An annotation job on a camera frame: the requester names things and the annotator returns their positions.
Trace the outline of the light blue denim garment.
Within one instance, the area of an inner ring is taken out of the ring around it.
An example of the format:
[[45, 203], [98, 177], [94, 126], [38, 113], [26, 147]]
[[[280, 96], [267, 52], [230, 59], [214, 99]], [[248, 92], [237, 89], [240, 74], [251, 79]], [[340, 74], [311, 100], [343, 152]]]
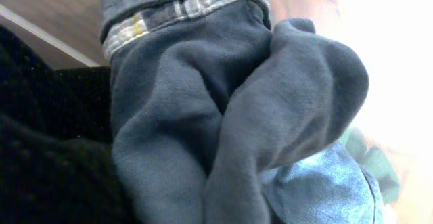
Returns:
[[266, 0], [100, 0], [112, 158], [142, 223], [381, 223], [340, 136], [369, 77]]

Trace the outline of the black sparkly knit garment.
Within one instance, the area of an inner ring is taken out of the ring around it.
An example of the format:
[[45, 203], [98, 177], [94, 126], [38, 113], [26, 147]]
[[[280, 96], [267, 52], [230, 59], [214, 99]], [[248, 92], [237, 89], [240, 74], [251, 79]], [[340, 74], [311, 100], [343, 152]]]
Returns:
[[50, 68], [1, 29], [1, 222], [136, 223], [111, 161], [110, 69]]

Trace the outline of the dark green garment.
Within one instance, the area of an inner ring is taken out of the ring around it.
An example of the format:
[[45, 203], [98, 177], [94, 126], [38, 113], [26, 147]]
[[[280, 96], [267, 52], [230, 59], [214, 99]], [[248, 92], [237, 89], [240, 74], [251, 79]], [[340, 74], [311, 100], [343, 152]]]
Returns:
[[396, 202], [401, 182], [386, 153], [378, 146], [368, 146], [366, 136], [357, 128], [347, 129], [339, 141], [352, 158], [376, 179], [384, 204]]

